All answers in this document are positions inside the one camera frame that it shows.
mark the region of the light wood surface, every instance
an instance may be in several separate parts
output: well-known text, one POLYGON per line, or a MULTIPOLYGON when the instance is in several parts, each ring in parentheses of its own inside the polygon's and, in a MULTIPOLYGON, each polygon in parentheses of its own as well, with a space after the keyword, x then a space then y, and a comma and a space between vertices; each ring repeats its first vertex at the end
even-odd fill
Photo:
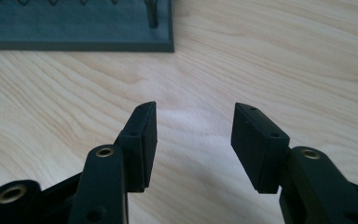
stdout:
POLYGON ((230 146, 234 104, 261 109, 358 184, 358 1, 174 1, 175 53, 0 51, 0 186, 45 189, 158 104, 150 188, 131 223, 283 223, 230 146))

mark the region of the gray plastic base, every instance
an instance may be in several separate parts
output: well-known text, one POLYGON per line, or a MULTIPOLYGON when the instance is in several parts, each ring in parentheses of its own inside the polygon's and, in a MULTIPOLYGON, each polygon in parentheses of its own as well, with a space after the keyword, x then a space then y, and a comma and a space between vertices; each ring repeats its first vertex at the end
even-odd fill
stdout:
POLYGON ((173 52, 171 0, 157 16, 149 27, 144 0, 1 0, 0 49, 173 52))

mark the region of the wooden table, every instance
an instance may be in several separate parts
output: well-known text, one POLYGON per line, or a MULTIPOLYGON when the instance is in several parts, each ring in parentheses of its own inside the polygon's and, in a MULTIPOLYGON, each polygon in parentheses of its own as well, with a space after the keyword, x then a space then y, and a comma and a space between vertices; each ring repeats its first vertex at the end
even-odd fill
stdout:
POLYGON ((0 51, 0 186, 80 172, 148 101, 158 148, 131 223, 283 223, 230 146, 236 102, 358 184, 358 1, 174 3, 173 54, 0 51))

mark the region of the gray platform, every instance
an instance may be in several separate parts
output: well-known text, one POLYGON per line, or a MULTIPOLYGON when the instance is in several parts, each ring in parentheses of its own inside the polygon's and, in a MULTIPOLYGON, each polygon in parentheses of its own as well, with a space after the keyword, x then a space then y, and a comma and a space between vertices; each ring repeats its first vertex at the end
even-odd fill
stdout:
POLYGON ((173 52, 171 0, 157 18, 149 27, 144 0, 1 0, 0 49, 173 52))

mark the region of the screw hole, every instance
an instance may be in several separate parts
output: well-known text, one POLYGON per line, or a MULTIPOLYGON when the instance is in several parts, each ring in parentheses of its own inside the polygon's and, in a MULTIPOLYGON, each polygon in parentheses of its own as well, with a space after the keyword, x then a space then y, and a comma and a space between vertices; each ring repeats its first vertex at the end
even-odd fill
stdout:
POLYGON ((345 211, 344 216, 354 223, 358 223, 358 214, 355 212, 345 211))
POLYGON ((0 193, 0 203, 13 203, 20 199, 26 191, 27 188, 24 185, 10 187, 0 193))
POLYGON ((301 152, 308 159, 319 160, 321 158, 319 153, 309 150, 309 149, 303 149, 301 152))
POLYGON ((102 148, 100 150, 97 151, 97 156, 98 157, 108 157, 110 155, 113 155, 114 150, 112 148, 102 148))
POLYGON ((87 213, 87 220, 90 222, 98 222, 105 216, 105 209, 103 207, 96 207, 87 213))

